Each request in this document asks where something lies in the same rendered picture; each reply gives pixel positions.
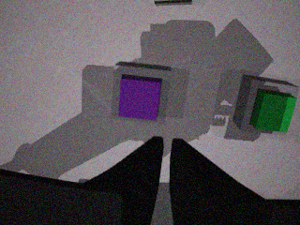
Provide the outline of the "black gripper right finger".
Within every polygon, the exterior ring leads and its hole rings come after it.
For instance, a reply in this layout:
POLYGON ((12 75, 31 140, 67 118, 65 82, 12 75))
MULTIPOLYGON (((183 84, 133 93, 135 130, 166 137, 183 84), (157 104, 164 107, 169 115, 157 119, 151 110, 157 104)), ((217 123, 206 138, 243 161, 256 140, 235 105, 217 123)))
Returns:
POLYGON ((300 199, 264 199, 180 138, 172 139, 169 192, 173 225, 300 225, 300 199))

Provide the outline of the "green button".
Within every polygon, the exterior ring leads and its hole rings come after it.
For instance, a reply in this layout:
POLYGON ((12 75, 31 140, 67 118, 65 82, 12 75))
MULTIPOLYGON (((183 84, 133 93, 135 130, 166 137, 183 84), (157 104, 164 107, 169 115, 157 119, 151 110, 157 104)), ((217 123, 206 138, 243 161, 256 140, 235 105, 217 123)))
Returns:
POLYGON ((299 89, 293 83, 243 74, 233 123, 240 131, 286 135, 299 89))

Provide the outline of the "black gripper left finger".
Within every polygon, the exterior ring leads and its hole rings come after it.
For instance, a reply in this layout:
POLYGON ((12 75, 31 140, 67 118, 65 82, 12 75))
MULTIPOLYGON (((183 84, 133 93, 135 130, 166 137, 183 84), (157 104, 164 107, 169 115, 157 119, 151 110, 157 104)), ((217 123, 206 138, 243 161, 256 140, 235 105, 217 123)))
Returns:
POLYGON ((164 138, 85 183, 0 169, 0 225, 151 225, 164 138))

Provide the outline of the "purple button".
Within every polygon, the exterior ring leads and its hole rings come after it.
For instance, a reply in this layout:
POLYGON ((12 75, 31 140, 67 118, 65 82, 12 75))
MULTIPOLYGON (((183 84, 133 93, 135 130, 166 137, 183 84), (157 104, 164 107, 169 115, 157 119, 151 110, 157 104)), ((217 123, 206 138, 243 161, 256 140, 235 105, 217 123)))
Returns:
POLYGON ((128 63, 113 65, 112 119, 165 124, 172 67, 128 63))

